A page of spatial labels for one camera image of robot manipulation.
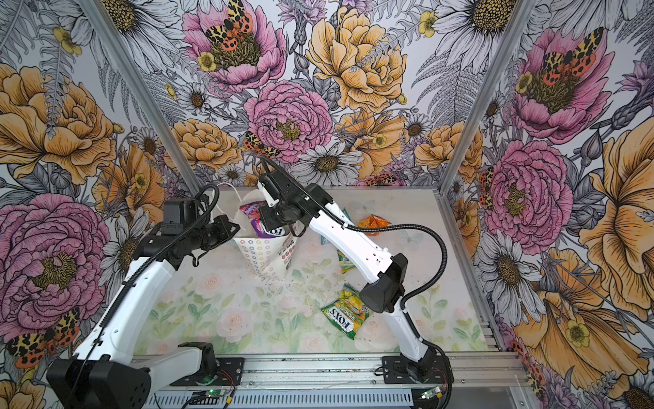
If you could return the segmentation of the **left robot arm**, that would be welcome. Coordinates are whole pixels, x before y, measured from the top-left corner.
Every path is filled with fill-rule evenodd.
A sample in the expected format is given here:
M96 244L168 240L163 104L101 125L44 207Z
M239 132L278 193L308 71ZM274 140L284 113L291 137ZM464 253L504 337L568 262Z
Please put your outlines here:
M141 327L186 257L230 241L238 224L221 215L180 216L154 227L136 248L118 293L73 356L57 359L47 380L65 408L142 408L155 392L182 378L213 381L219 373L210 343L181 344L134 363Z

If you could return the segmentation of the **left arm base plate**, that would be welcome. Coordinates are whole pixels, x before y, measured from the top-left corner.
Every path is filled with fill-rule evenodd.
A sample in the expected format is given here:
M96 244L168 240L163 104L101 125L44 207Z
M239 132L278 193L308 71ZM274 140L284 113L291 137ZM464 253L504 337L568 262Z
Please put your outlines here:
M243 357L218 357L216 370L207 374L195 373L178 379L171 385L174 387L194 386L240 386L244 375L245 359Z

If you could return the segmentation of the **yellow green Fox's packet back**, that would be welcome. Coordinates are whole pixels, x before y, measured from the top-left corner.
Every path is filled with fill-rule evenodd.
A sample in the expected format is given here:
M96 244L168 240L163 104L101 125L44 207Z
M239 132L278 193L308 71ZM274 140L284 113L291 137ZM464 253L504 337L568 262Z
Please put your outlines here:
M339 250L337 250L337 257L343 274L347 274L347 272L357 269L355 264Z

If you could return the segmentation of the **purple Fox's candy packet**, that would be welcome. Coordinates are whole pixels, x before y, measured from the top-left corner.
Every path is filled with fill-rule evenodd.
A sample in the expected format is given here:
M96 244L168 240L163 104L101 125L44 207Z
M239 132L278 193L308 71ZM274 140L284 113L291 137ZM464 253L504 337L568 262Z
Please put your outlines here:
M242 204L239 207L239 210L250 220L250 224L255 230L256 236L262 239L272 239L286 236L287 231L285 228L268 229L264 226L262 221L262 214L260 212L260 208L262 206L267 207L267 202L254 201L247 204Z

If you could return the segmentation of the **white patterned paper bag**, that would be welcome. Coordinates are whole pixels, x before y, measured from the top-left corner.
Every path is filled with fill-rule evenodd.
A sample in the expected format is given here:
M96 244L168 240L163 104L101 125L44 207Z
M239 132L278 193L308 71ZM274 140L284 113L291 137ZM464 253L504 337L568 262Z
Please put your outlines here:
M219 203L227 204L228 209L223 211L220 206L216 206L216 209L226 214L231 222L240 226L233 240L244 256L246 264L263 281L283 281L296 247L294 236L286 230L287 235L283 237L258 238L250 220L239 210L239 207L254 201L266 201L264 195L258 189L240 192L227 182L219 182L218 187L221 189Z

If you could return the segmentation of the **teal snack packet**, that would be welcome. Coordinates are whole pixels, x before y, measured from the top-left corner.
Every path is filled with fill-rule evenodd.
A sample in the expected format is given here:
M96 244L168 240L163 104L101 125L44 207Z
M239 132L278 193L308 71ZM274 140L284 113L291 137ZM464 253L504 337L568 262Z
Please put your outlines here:
M338 207L329 208L328 213L320 211L320 217L316 221L320 224L320 237L323 245L330 242L343 250L347 239L354 234L347 229L354 224Z

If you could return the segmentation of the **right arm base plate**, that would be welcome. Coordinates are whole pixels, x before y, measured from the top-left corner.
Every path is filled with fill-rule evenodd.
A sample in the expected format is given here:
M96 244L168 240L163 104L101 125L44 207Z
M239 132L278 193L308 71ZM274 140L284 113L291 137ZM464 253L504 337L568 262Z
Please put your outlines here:
M403 355L386 355L381 359L381 376L385 384L445 385L455 380L450 362L442 355L425 356L418 362Z

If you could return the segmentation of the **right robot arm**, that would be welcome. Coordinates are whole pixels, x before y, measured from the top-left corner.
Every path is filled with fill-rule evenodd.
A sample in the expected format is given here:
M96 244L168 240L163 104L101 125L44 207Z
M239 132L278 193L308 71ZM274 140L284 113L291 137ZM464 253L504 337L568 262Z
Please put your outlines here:
M409 299L427 291L443 276L448 262L444 240L434 230L422 225L399 224L370 229L371 233L417 230L427 233L437 242L441 259L434 276L419 288L407 292L404 288L407 257L401 253L393 255L373 242L366 235L369 230L349 221L321 187L313 186L308 192L291 182L277 187L273 181L262 178L257 188L267 201L260 208L267 229L291 228L300 222L305 228L327 238L364 276L366 285L359 295L368 309L386 320L400 346L405 373L417 383L426 383L432 377L440 377L441 383L447 383L448 360L443 349L420 334L406 306Z

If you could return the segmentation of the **orange snack packet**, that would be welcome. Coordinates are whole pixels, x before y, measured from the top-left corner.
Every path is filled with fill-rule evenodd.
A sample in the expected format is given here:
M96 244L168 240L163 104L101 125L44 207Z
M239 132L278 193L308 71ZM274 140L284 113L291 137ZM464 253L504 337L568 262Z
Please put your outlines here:
M362 219L358 223L359 228L364 228L364 229L378 229L378 228L386 228L390 225L390 222L380 216L376 215L370 215L364 219Z

